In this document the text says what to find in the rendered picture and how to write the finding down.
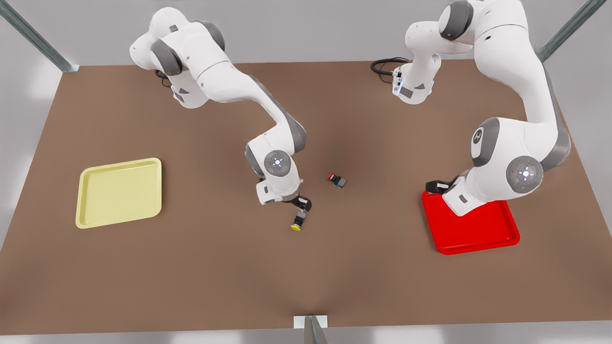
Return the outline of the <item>yellow tray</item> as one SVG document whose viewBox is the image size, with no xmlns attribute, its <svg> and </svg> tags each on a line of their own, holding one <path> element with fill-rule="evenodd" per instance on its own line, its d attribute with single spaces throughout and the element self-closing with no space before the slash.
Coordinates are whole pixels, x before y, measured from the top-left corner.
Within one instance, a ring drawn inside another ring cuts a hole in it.
<svg viewBox="0 0 612 344">
<path fill-rule="evenodd" d="M 161 209 L 162 163 L 158 158 L 94 166 L 79 177 L 78 228 L 151 218 Z"/>
</svg>

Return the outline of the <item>red tray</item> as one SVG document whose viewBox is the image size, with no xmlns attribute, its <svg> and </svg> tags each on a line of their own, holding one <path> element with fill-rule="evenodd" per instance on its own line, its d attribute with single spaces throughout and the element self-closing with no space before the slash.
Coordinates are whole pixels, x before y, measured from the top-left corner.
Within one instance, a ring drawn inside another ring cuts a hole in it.
<svg viewBox="0 0 612 344">
<path fill-rule="evenodd" d="M 459 217 L 441 194 L 423 192 L 421 200 L 435 246 L 444 255 L 513 246 L 520 241 L 507 201 L 492 201 Z"/>
</svg>

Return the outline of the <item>silver frame post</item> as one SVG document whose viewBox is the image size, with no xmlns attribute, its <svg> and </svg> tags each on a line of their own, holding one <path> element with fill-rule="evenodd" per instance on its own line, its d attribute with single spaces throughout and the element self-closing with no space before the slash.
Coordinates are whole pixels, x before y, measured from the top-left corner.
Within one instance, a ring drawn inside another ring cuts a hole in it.
<svg viewBox="0 0 612 344">
<path fill-rule="evenodd" d="M 294 329 L 303 329 L 303 344 L 328 344 L 323 329 L 328 328 L 327 315 L 300 315 L 293 317 Z"/>
<path fill-rule="evenodd" d="M 30 42 L 44 57 L 63 73 L 77 73 L 80 65 L 71 64 L 57 49 L 44 39 L 6 0 L 0 0 L 0 17 L 3 17 L 22 37 Z"/>
<path fill-rule="evenodd" d="M 567 39 L 573 35 L 607 0 L 586 0 L 549 41 L 537 51 L 538 59 L 544 63 Z"/>
</svg>

